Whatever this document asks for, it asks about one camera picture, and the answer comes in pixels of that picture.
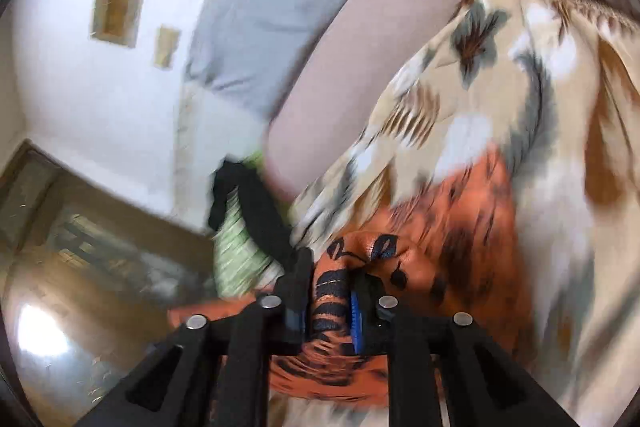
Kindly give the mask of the orange black floral garment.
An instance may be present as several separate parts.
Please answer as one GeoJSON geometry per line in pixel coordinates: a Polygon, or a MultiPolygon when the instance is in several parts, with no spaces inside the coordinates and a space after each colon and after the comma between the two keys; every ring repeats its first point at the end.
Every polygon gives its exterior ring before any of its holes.
{"type": "MultiPolygon", "coordinates": [[[[358,355],[349,326],[350,294],[361,274],[380,279],[386,293],[420,317],[471,315],[514,362],[529,351],[532,297],[518,252],[511,184],[498,150],[445,180],[423,184],[400,204],[390,200],[388,172],[375,179],[368,195],[378,199],[378,207],[362,223],[349,223],[311,251],[305,341],[296,355],[271,358],[268,398],[382,407],[388,414],[387,358],[358,355]]],[[[178,329],[197,313],[210,321],[232,317],[276,283],[172,310],[170,321],[178,329]]]]}

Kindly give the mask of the green white patterned pillow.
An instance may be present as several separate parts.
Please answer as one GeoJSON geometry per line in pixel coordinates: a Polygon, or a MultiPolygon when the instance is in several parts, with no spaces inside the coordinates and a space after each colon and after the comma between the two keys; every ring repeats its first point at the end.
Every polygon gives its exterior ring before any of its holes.
{"type": "Polygon", "coordinates": [[[218,220],[221,225],[217,230],[209,225],[213,232],[217,295],[229,299],[272,285],[283,273],[282,267],[269,260],[250,238],[236,188],[227,197],[224,217],[218,220]]]}

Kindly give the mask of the black cloth garment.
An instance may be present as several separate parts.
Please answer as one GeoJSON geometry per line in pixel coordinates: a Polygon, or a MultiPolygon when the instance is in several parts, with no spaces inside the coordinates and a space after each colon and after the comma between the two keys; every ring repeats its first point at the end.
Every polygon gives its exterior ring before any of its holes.
{"type": "Polygon", "coordinates": [[[250,239],[269,258],[279,262],[285,272],[292,271],[297,255],[290,243],[291,227],[254,167],[224,158],[214,174],[213,202],[207,220],[209,228],[213,232],[220,230],[232,192],[239,197],[241,218],[250,239]]]}

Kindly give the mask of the beige leaf print blanket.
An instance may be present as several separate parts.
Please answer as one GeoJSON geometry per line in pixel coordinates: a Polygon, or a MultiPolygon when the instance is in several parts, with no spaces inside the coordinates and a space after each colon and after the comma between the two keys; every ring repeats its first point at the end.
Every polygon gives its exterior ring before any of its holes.
{"type": "Polygon", "coordinates": [[[466,0],[390,80],[358,139],[291,210],[318,251],[501,154],[532,297],[518,361],[582,426],[612,426],[639,392],[639,27],[582,0],[466,0]]]}

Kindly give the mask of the pink mauve bolster pillow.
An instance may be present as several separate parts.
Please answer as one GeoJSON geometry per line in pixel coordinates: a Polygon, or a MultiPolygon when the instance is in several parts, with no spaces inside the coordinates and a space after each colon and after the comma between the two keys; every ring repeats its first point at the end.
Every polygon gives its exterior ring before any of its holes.
{"type": "Polygon", "coordinates": [[[293,202],[349,148],[396,72],[444,28],[462,0],[347,0],[273,119],[265,177],[293,202]]]}

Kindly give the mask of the small beige wall plate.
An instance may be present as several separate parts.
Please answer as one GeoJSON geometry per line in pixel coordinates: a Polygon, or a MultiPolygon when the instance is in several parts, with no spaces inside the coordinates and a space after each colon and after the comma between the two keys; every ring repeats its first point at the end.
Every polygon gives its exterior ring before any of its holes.
{"type": "Polygon", "coordinates": [[[181,31],[165,25],[158,28],[154,49],[154,65],[160,69],[171,69],[172,58],[178,49],[181,31]]]}

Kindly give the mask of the beige wall switch plate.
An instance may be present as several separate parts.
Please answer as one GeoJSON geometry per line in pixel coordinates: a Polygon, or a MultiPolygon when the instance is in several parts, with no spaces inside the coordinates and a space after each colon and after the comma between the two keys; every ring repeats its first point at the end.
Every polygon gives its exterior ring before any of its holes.
{"type": "Polygon", "coordinates": [[[91,34],[133,49],[137,44],[143,0],[94,0],[91,34]]]}

